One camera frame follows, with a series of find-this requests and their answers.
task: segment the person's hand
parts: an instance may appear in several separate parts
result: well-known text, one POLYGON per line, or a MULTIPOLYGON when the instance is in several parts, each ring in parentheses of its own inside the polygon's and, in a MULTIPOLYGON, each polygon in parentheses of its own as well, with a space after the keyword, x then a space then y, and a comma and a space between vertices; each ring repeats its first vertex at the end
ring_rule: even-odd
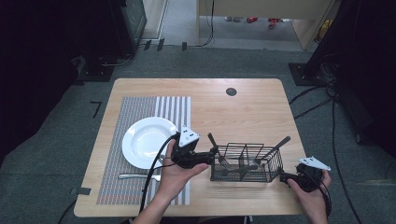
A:
MULTIPOLYGON (((163 160, 163 165, 174 164, 171 161, 171 155, 175 140, 171 140, 166 149, 166 158, 163 160)), ((161 181, 157 194, 172 201, 183 190, 187 181, 193 176, 200 174, 209 166, 205 163, 197 164, 192 169, 183 169, 177 164, 163 167, 161 173, 161 181)))
POLYGON ((171 161, 175 140, 171 140, 166 149, 166 159, 163 160, 160 186, 153 200, 134 219, 135 224, 157 224, 169 206, 170 202, 183 190, 193 176, 200 174, 209 167, 207 164, 197 164, 192 169, 183 169, 171 161))
MULTIPOLYGON (((326 170, 322 171, 322 184, 320 187, 326 192, 326 188, 329 187, 332 179, 329 176, 329 173, 326 170)), ((288 184, 291 189, 297 195, 297 201, 303 206, 310 223, 313 224, 321 224, 328 223, 327 222, 327 214, 326 214, 326 204, 324 202, 324 198, 319 189, 316 189, 312 192, 303 191, 300 186, 291 178, 288 179, 288 184)))

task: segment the black cable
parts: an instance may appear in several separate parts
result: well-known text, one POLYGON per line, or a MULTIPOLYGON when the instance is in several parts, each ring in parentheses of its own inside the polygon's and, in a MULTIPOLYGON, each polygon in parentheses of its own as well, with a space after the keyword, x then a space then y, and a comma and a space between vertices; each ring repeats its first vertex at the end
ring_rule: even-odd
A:
POLYGON ((214 14, 214 10, 215 10, 215 0, 212 0, 212 12, 211 12, 212 15, 211 15, 211 18, 210 18, 210 25, 209 25, 210 31, 211 31, 210 32, 210 36, 209 36, 209 38, 206 40, 206 42, 203 45, 197 45, 196 47, 204 47, 204 46, 208 45, 212 40, 215 40, 215 38, 213 36, 213 34, 214 34, 214 30, 213 30, 213 14, 214 14))
POLYGON ((64 216, 66 216, 67 212, 72 208, 74 204, 76 204, 77 199, 75 199, 72 203, 67 206, 66 210, 64 210, 64 213, 62 214, 61 218, 59 218, 58 224, 61 224, 62 220, 64 219, 64 216))
POLYGON ((309 93, 310 91, 315 90, 315 89, 317 89, 317 88, 322 88, 322 86, 316 86, 316 87, 310 88, 310 89, 308 89, 308 90, 302 91, 301 93, 299 93, 298 95, 294 96, 294 97, 290 100, 289 105, 291 105, 292 103, 294 103, 294 101, 296 101, 296 100, 297 100, 298 98, 300 98, 301 96, 303 96, 303 95, 305 95, 305 94, 309 93))
POLYGON ((102 66, 120 66, 120 65, 124 65, 126 63, 128 63, 129 61, 131 61, 131 59, 133 58, 133 55, 131 54, 124 62, 122 63, 102 63, 102 66))
POLYGON ((170 164, 170 165, 162 165, 162 166, 154 168, 154 170, 158 170, 158 169, 161 169, 163 167, 169 167, 169 166, 174 166, 174 165, 177 165, 177 163, 173 163, 173 164, 170 164))
POLYGON ((151 180, 152 174, 154 173, 154 166, 157 163, 157 160, 160 158, 161 153, 163 152, 163 149, 166 147, 166 145, 172 140, 175 139, 177 136, 179 136, 180 133, 176 133, 172 136, 170 136, 168 139, 166 139, 166 141, 163 143, 163 145, 161 146, 161 149, 158 151, 157 156, 155 157, 154 161, 151 164, 151 167, 148 171, 148 177, 146 178, 146 184, 145 187, 143 189, 143 195, 142 195, 142 200, 140 203, 140 210, 139 210, 139 214, 143 211, 143 209, 145 208, 145 202, 146 202, 146 196, 148 193, 148 188, 149 188, 149 181, 151 180))
POLYGON ((325 101, 323 101, 323 102, 320 102, 318 105, 315 105, 314 107, 312 107, 312 108, 310 108, 310 109, 307 109, 305 112, 303 112, 303 113, 301 113, 301 114, 299 114, 299 115, 297 115, 297 116, 294 116, 294 119, 298 119, 298 118, 300 118, 300 117, 306 115, 307 113, 311 112, 312 110, 314 110, 314 109, 316 109, 316 108, 318 108, 318 107, 321 107, 321 106, 323 106, 323 105, 326 105, 326 104, 329 103, 331 100, 332 100, 332 98, 329 98, 329 99, 327 99, 327 100, 325 100, 325 101))
POLYGON ((349 193, 347 192, 347 187, 346 184, 344 183, 344 178, 341 175, 340 167, 338 165, 338 160, 337 160, 337 154, 335 153, 335 100, 332 101, 332 154, 334 156, 334 162, 335 162, 335 167, 338 173, 338 176, 340 177, 341 180, 341 185, 343 186, 344 193, 346 195, 346 199, 349 203, 350 208, 352 209, 353 214, 355 215, 355 218, 358 220, 358 222, 361 224, 361 219, 358 216, 358 213, 355 210, 355 207, 352 204, 352 201, 350 200, 349 193))

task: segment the black device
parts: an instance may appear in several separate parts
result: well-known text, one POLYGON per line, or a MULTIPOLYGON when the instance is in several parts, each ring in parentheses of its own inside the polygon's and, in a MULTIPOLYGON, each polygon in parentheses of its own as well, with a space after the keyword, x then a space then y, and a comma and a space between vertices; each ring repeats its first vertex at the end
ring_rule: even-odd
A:
POLYGON ((283 169, 278 169, 279 181, 288 184, 288 179, 293 179, 305 192, 311 192, 320 186, 322 171, 318 168, 298 164, 296 167, 297 175, 285 173, 283 169))
POLYGON ((323 195, 323 200, 326 204, 327 217, 332 212, 332 200, 330 198, 329 191, 326 192, 320 187, 322 171, 318 168, 307 166, 300 163, 296 166, 297 175, 288 174, 279 167, 277 173, 279 174, 279 181, 288 185, 288 179, 293 179, 300 188, 305 192, 312 192, 315 189, 319 189, 323 195))
POLYGON ((212 148, 208 152, 195 152, 199 141, 199 134, 184 129, 181 134, 176 135, 176 142, 172 150, 172 161, 184 169, 190 169, 199 163, 211 164, 216 151, 212 148))

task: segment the metal wire basket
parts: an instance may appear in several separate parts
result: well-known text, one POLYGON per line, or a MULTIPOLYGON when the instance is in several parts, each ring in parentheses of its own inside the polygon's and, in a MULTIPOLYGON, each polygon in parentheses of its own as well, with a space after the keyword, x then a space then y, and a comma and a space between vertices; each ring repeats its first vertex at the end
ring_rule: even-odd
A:
POLYGON ((265 182, 270 183, 277 177, 279 168, 283 169, 280 147, 290 140, 283 139, 275 147, 264 144, 229 143, 217 146, 217 154, 212 161, 210 180, 228 182, 265 182))

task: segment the gray striped placemat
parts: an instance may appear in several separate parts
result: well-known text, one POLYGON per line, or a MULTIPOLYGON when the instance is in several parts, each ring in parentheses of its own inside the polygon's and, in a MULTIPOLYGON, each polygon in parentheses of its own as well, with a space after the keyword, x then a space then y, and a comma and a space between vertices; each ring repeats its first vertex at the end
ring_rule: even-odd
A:
MULTIPOLYGON (((119 119, 107 158, 105 173, 96 204, 140 204, 145 178, 118 180, 118 175, 147 174, 149 170, 132 166, 122 154, 122 138, 137 121, 149 117, 161 117, 172 121, 179 130, 191 125, 191 98, 187 96, 124 97, 119 119)), ((153 198, 159 183, 150 181, 146 202, 153 198)), ((172 204, 190 204, 190 182, 172 204)))

